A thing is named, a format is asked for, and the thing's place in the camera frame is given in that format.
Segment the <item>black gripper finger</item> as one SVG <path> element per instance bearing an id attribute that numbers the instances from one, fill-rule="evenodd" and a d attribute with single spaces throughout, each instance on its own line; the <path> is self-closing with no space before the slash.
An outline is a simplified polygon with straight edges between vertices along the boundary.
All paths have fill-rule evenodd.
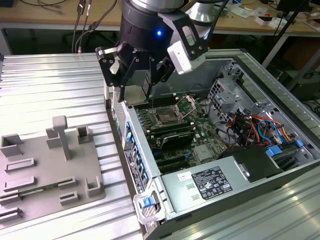
<path id="1" fill-rule="evenodd" d="M 98 47 L 95 49 L 104 81 L 107 86 L 118 88 L 118 101 L 124 100 L 125 86 L 138 69 L 140 52 L 127 43 L 112 48 Z M 118 59 L 118 69 L 111 72 L 111 67 Z"/>
<path id="2" fill-rule="evenodd" d="M 175 66 L 169 56 L 165 56 L 160 62 L 157 62 L 153 56 L 150 56 L 149 69 L 143 82 L 143 91 L 145 96 L 150 96 L 152 87 L 157 83 L 165 83 L 174 70 Z"/>

